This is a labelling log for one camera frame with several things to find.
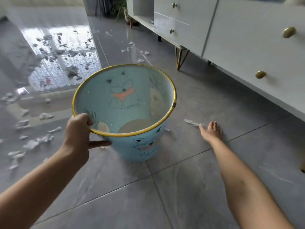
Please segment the yellow rim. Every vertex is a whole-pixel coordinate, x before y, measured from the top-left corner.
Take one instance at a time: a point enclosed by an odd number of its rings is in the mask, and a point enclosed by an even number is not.
[[[132,66],[147,66],[147,67],[150,67],[150,68],[153,68],[153,69],[156,69],[158,70],[159,72],[161,72],[163,75],[165,75],[166,78],[168,78],[168,80],[170,81],[170,83],[172,84],[173,86],[173,92],[174,92],[174,95],[173,95],[173,104],[171,106],[171,108],[169,109],[169,111],[166,113],[166,115],[161,119],[159,120],[158,122],[154,123],[152,126],[148,127],[148,128],[145,128],[145,129],[142,129],[140,131],[135,131],[135,132],[129,132],[129,133],[109,133],[109,132],[102,132],[102,131],[98,131],[98,130],[95,130],[95,129],[92,129],[90,128],[90,131],[95,133],[95,134],[98,134],[98,135],[102,135],[102,136],[109,136],[109,137],[127,137],[127,136],[135,136],[135,135],[139,135],[139,134],[142,134],[142,133],[145,133],[145,132],[148,132],[156,127],[158,127],[160,124],[162,124],[169,116],[170,114],[172,113],[173,109],[176,107],[176,98],[177,98],[177,94],[176,94],[176,88],[175,88],[175,85],[173,84],[173,81],[170,79],[170,77],[168,75],[166,75],[163,71],[155,68],[155,67],[152,67],[152,66],[148,66],[148,65],[143,65],[143,64],[120,64],[120,65],[114,65],[114,66],[109,66],[109,67],[106,67],[104,69],[101,69],[99,71],[97,71],[96,73],[93,73],[92,75],[90,75],[87,79],[84,80],[84,82],[81,83],[81,85],[79,85],[79,87],[77,88],[74,96],[73,96],[73,100],[72,100],[72,111],[73,111],[73,115],[74,116],[77,116],[77,113],[75,111],[75,99],[76,99],[76,96],[77,96],[77,93],[78,91],[81,89],[81,87],[83,86],[83,84],[88,81],[91,77],[93,77],[94,75],[98,74],[99,72],[101,71],[104,71],[104,70],[107,70],[107,69],[111,69],[113,67],[116,67],[116,66],[127,66],[127,65],[132,65]]]

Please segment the cat ear print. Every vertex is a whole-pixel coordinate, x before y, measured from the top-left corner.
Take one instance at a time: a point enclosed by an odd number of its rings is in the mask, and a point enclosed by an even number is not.
[[[140,142],[141,140],[143,140],[143,138],[134,139],[134,142],[138,143],[138,142]]]

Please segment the person's left arm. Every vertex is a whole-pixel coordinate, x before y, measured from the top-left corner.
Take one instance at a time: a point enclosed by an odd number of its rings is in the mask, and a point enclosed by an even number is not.
[[[30,228],[88,161],[88,149],[111,144],[89,141],[92,124],[87,114],[72,117],[61,148],[0,195],[1,228]]]

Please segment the tile floor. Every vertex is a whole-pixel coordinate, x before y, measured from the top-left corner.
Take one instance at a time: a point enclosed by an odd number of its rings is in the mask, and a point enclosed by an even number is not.
[[[174,46],[158,42],[143,26],[130,29],[113,19],[99,21],[87,17],[83,7],[12,7],[8,17],[0,23],[0,94],[21,86],[30,93],[13,104],[0,103],[0,191],[60,147],[64,130],[54,134],[50,145],[27,153],[16,169],[8,169],[12,161],[7,153],[26,143],[20,135],[35,139],[65,127],[75,88],[95,71],[142,58],[167,73],[177,88],[177,107],[167,126],[171,131],[161,138],[155,157],[127,162],[110,148],[93,149],[88,163],[33,228],[238,228],[226,204],[215,155],[185,118],[205,125],[217,121],[228,146],[268,186],[296,228],[305,228],[305,175],[299,170],[305,158],[303,121],[191,53],[176,71]],[[90,30],[92,50],[84,43]],[[38,48],[51,53],[36,38],[48,34],[54,35],[48,41],[51,47],[67,44],[67,50],[87,56],[64,53],[55,62],[41,60],[44,54]],[[135,46],[122,53],[130,41]],[[89,70],[84,68],[87,62],[92,63]],[[71,65],[79,68],[82,80],[66,78],[64,68]],[[44,101],[47,97],[50,104]],[[22,109],[29,109],[29,115],[22,118]],[[55,117],[40,121],[41,112]],[[13,125],[20,119],[29,119],[33,128],[16,132]]]

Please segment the cartoon cat print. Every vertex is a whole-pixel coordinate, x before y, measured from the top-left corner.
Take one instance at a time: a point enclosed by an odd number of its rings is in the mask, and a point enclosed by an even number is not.
[[[151,136],[146,138],[137,138],[134,141],[137,143],[134,148],[139,150],[140,156],[148,156],[156,150],[156,145],[158,144],[160,128]]]
[[[109,99],[109,105],[112,108],[129,109],[141,106],[142,100],[133,87],[133,81],[125,75],[124,71],[114,79],[106,81],[110,84],[112,97]]]

